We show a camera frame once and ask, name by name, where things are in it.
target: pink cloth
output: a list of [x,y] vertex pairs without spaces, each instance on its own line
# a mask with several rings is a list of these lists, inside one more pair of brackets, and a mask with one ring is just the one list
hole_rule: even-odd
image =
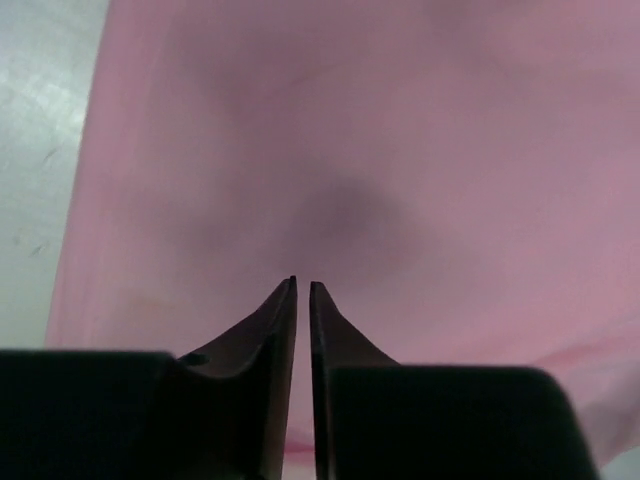
[[402,362],[532,364],[640,440],[640,3],[113,0],[50,347],[185,353],[297,274]]

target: white table surface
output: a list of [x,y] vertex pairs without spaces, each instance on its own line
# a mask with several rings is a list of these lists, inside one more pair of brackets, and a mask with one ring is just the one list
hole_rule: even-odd
[[[106,6],[0,0],[0,348],[43,343]],[[605,478],[640,478],[640,449]]]

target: gray surface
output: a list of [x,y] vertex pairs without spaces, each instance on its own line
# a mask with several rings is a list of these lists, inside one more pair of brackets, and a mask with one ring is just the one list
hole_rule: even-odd
[[0,348],[42,345],[106,4],[0,0]]

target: pink fabric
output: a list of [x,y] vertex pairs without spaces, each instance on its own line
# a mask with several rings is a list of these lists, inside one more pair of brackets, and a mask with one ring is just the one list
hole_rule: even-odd
[[402,362],[533,364],[640,440],[640,3],[113,0],[50,347],[182,354],[284,277]]

